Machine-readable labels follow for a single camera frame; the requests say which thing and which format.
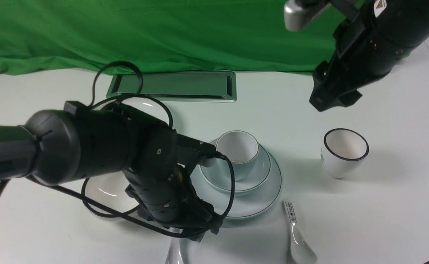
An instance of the white spoon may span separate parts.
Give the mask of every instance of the white spoon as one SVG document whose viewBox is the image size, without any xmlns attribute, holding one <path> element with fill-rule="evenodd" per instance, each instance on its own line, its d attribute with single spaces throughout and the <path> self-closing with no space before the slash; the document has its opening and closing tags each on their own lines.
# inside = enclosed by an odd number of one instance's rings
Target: white spoon
<svg viewBox="0 0 429 264">
<path fill-rule="evenodd" d="M 305 242 L 301 232 L 299 231 L 292 202 L 284 199 L 283 206 L 284 210 L 286 211 L 288 222 L 290 223 L 291 257 L 296 264 L 315 264 L 317 262 L 317 256 L 315 255 L 314 251 L 312 251 L 310 246 Z"/>
<path fill-rule="evenodd" d="M 180 229 L 171 228 L 171 231 L 180 232 Z M 170 241 L 169 252 L 167 253 L 166 264 L 184 264 L 180 242 L 181 239 L 172 237 L 172 240 Z"/>
</svg>

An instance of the green cloth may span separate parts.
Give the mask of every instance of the green cloth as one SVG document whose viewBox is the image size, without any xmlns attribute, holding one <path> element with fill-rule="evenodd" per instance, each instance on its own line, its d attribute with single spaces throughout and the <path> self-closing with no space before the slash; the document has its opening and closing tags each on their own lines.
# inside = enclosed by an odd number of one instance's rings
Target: green cloth
<svg viewBox="0 0 429 264">
<path fill-rule="evenodd" d="M 311 72 L 332 55 L 344 17 L 331 8 L 288 32 L 285 1 L 0 0 L 0 73 L 98 70 L 115 60 L 143 72 Z"/>
</svg>

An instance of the white tabletop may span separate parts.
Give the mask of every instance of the white tabletop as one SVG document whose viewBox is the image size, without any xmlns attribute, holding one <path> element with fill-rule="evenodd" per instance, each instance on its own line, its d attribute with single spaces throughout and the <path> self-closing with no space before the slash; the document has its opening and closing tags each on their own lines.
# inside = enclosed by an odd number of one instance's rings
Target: white tabletop
<svg viewBox="0 0 429 264">
<path fill-rule="evenodd" d="M 65 100 L 90 102 L 95 73 L 53 70 L 0 75 L 0 125 L 23 124 Z M 111 77 L 98 82 L 105 97 Z M 419 47 L 383 80 L 361 89 L 355 106 L 317 112 L 310 76 L 238 73 L 235 103 L 167 102 L 179 133 L 212 140 L 251 132 L 283 172 L 281 198 L 299 209 L 319 264 L 422 263 L 429 259 L 429 49 Z M 362 134 L 370 154 L 353 177 L 319 172 L 329 129 Z M 65 184 L 75 190 L 81 182 Z M 248 227 L 221 229 L 189 244 L 191 263 L 286 263 L 280 204 Z M 0 200 L 0 264 L 164 262 L 170 239 L 130 223 L 102 221 L 72 197 L 13 180 Z"/>
</svg>

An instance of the yellow warning sticker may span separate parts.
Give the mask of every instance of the yellow warning sticker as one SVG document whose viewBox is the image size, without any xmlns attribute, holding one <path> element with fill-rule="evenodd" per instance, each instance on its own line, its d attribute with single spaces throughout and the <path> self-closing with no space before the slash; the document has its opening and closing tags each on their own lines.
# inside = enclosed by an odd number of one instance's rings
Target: yellow warning sticker
<svg viewBox="0 0 429 264">
<path fill-rule="evenodd" d="M 374 1 L 374 16 L 378 17 L 387 7 L 386 0 L 375 0 Z"/>
</svg>

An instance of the plate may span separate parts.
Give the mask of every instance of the plate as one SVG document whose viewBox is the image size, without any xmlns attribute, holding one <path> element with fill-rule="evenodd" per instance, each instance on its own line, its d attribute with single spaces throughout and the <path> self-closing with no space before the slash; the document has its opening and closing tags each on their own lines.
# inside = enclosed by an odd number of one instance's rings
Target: plate
<svg viewBox="0 0 429 264">
<path fill-rule="evenodd" d="M 118 212 L 129 214 L 136 210 L 139 203 L 126 194 L 125 189 L 128 184 L 123 172 L 104 174 L 85 180 L 82 185 L 82 194 Z M 114 218 L 113 214 L 93 205 L 85 202 L 84 205 L 99 217 Z"/>
<path fill-rule="evenodd" d="M 268 153 L 268 157 L 271 162 L 266 181 L 254 192 L 235 197 L 226 219 L 242 220 L 254 217 L 265 212 L 278 199 L 281 193 L 280 167 L 271 154 Z M 204 179 L 199 166 L 191 174 L 191 181 L 198 197 L 212 204 L 216 213 L 222 214 L 228 206 L 229 195 L 213 189 Z"/>
<path fill-rule="evenodd" d="M 217 140 L 212 141 L 211 144 L 216 145 L 216 141 Z M 260 187 L 261 184 L 266 181 L 266 177 L 270 173 L 270 168 L 270 157 L 263 146 L 260 145 L 258 159 L 252 170 L 253 173 L 242 180 L 236 181 L 236 195 L 248 194 Z M 231 192 L 229 166 L 225 161 L 217 159 L 213 167 L 201 167 L 201 172 L 212 188 L 224 194 L 229 194 Z"/>
<path fill-rule="evenodd" d="M 104 102 L 101 105 L 98 105 L 97 107 L 95 107 L 94 110 L 101 110 L 106 105 L 115 102 L 116 98 L 117 97 L 114 97 L 113 100 L 108 99 L 107 102 Z M 123 100 L 122 103 L 132 106 L 139 111 L 145 112 L 146 114 L 149 114 L 169 124 L 169 116 L 167 115 L 167 112 L 164 110 L 162 106 L 160 106 L 159 104 L 157 104 L 151 99 L 143 98 L 143 97 L 130 97 Z"/>
</svg>

